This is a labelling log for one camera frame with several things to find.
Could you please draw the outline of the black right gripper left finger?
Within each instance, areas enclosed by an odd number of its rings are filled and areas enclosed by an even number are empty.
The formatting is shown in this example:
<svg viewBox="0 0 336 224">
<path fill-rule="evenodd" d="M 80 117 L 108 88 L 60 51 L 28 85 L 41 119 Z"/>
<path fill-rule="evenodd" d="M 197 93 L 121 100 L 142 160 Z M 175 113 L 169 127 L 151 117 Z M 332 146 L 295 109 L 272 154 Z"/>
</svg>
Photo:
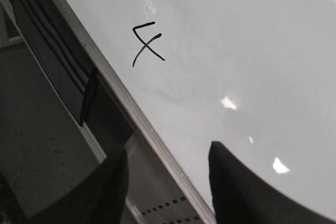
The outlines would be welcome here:
<svg viewBox="0 0 336 224">
<path fill-rule="evenodd" d="M 26 223 L 120 223 L 128 191 L 125 148 L 110 153 L 66 196 Z"/>
</svg>

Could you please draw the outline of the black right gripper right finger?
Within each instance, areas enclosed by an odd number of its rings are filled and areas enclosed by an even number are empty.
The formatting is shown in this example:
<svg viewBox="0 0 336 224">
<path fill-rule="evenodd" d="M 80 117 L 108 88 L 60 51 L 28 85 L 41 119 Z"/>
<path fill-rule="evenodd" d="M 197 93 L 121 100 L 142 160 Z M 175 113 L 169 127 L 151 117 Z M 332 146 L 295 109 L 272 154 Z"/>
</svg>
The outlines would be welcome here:
<svg viewBox="0 0 336 224">
<path fill-rule="evenodd" d="M 221 142 L 211 143 L 208 163 L 217 223 L 333 223 L 270 186 Z"/>
</svg>

